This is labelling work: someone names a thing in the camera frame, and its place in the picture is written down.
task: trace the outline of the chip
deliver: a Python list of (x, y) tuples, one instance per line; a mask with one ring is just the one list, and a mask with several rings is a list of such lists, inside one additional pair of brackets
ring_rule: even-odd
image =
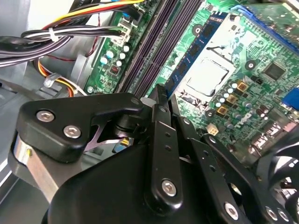
[(229, 97), (226, 99), (228, 102), (234, 104), (237, 101), (237, 97), (235, 97), (234, 95), (229, 95)]
[(270, 78), (272, 78), (273, 80), (278, 80), (280, 77), (282, 77), (282, 75), (285, 73), (285, 70), (283, 70), (282, 68), (280, 68), (277, 64), (275, 63), (271, 63), (266, 70), (264, 71), (264, 73), (269, 76)]
[(221, 107), (217, 110), (217, 112), (218, 112), (219, 114), (225, 115), (225, 114), (228, 112), (228, 109), (227, 109), (226, 107), (221, 106)]
[(212, 24), (207, 24), (206, 28), (202, 32), (204, 37), (208, 37), (213, 32), (214, 26)]
[(242, 92), (245, 92), (248, 89), (248, 85), (246, 85), (242, 81), (239, 81), (237, 89), (240, 90), (240, 91), (242, 91)]
[(110, 69), (110, 72), (113, 73), (113, 74), (115, 74), (115, 75), (117, 75), (119, 71), (120, 71), (120, 69), (117, 68), (117, 67), (114, 66), (114, 65), (113, 65), (113, 66), (111, 67), (111, 69)]

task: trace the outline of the black capacitor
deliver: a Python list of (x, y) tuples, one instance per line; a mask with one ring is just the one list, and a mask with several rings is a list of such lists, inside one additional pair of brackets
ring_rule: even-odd
[(269, 113), (269, 108), (267, 106), (265, 106), (264, 104), (260, 105), (260, 110), (263, 113)]
[(261, 118), (264, 118), (266, 115), (261, 111), (260, 109), (256, 109), (256, 114), (260, 116)]

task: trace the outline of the orange wire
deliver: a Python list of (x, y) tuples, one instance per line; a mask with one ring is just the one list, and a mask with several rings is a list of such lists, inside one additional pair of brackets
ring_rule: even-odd
[[(38, 61), (38, 69), (39, 69), (40, 73), (44, 77), (47, 77), (49, 75), (49, 74), (47, 74), (47, 71), (42, 67), (42, 64), (40, 63), (40, 61)], [(63, 81), (61, 79), (57, 79), (56, 81), (59, 82), (59, 83), (62, 83), (64, 85), (66, 85), (67, 89), (69, 91), (69, 96), (70, 97), (74, 97), (74, 89), (73, 89), (73, 87), (70, 84), (68, 84), (67, 82), (65, 82), (65, 81)]]

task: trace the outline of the white cable tie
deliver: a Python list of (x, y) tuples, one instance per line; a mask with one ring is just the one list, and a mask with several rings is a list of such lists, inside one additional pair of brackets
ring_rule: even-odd
[(52, 27), (49, 28), (49, 34), (50, 34), (50, 38), (53, 42), (59, 41), (59, 38), (58, 38), (58, 36), (55, 35)]
[(61, 75), (57, 73), (53, 73), (46, 77), (45, 81), (43, 82), (44, 87), (51, 88), (54, 82), (59, 79)]

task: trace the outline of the black metal bracket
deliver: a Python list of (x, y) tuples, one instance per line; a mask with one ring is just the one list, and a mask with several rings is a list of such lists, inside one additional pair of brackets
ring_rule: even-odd
[(179, 133), (181, 156), (188, 156), (196, 167), (194, 178), (204, 185), (206, 212), (214, 223), (250, 224), (237, 206), (211, 148), (199, 140), (196, 130), (187, 118), (175, 118)]
[[(123, 114), (137, 114), (142, 108), (143, 103), (130, 93), (28, 102), (20, 109), (16, 130), (26, 144), (54, 160), (74, 162), (90, 140), (92, 125), (107, 123)], [(51, 122), (40, 121), (40, 111), (49, 111), (55, 118)], [(77, 127), (80, 136), (67, 137), (67, 126)]]
[(150, 125), (148, 172), (145, 186), (145, 200), (160, 215), (169, 215), (177, 211), (183, 203), (182, 180), (178, 154), (176, 130), (171, 127), (171, 113), (167, 104), (167, 96), (162, 86), (155, 90), (158, 102), (152, 112)]
[(283, 212), (291, 219), (285, 208), (278, 203), (258, 180), (212, 135), (205, 134), (202, 141), (225, 168), (226, 182), (233, 183), (242, 193), (246, 216), (252, 223), (289, 223), (282, 218)]

